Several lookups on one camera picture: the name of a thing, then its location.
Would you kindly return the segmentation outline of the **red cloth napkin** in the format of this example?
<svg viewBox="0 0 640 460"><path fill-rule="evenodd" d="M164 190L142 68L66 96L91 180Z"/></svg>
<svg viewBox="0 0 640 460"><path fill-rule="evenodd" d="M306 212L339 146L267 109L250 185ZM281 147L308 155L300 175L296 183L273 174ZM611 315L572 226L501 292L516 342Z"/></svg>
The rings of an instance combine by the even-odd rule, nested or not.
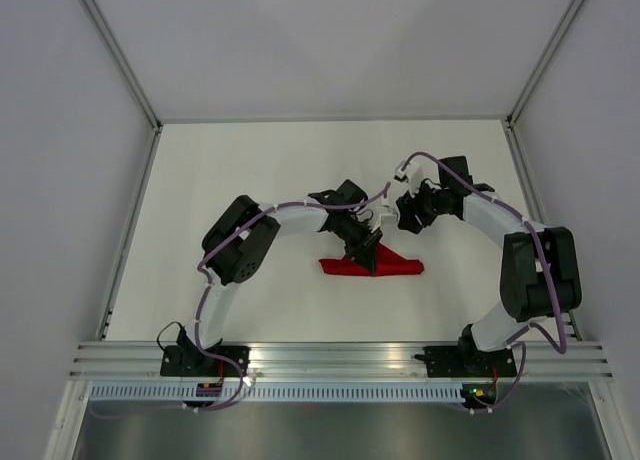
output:
<svg viewBox="0 0 640 460"><path fill-rule="evenodd" d="M385 276L416 276L424 272L424 265L418 259L407 259L386 246L376 247L376 270L368 271L356 264L347 256L340 259L322 258L318 262L324 274L342 277L385 277Z"/></svg>

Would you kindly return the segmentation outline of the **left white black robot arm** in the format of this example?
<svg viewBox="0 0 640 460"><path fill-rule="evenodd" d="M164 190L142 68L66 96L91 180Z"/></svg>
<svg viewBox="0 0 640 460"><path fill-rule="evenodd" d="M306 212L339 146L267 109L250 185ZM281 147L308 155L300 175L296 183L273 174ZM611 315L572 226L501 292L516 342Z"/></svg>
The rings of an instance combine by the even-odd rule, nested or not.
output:
<svg viewBox="0 0 640 460"><path fill-rule="evenodd" d="M181 363L198 376L216 369L221 357L216 347L235 293L257 273L279 238L329 232L343 242L348 260L375 273L382 232L359 219L357 212L385 199L388 190L384 187L368 197L346 180L336 190L279 204L259 203L247 195L237 197L202 240L203 258L197 271L204 275L205 287L193 323L178 335Z"/></svg>

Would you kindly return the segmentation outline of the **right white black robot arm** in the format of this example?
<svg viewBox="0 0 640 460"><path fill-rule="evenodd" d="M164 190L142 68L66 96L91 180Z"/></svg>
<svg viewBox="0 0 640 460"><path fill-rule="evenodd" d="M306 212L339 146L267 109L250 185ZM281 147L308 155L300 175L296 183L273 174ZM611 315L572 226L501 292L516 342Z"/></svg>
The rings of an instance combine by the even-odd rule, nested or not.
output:
<svg viewBox="0 0 640 460"><path fill-rule="evenodd" d="M418 234L442 216L475 227L502 252L499 299L462 330L453 347L427 347L419 360L431 373L489 377L516 373L512 348L535 330L559 354L568 348L562 316L582 301L575 240L566 227L535 222L486 183L477 183L464 156L436 160L432 182L419 153L402 161L394 178L407 186L395 200L399 229Z"/></svg>

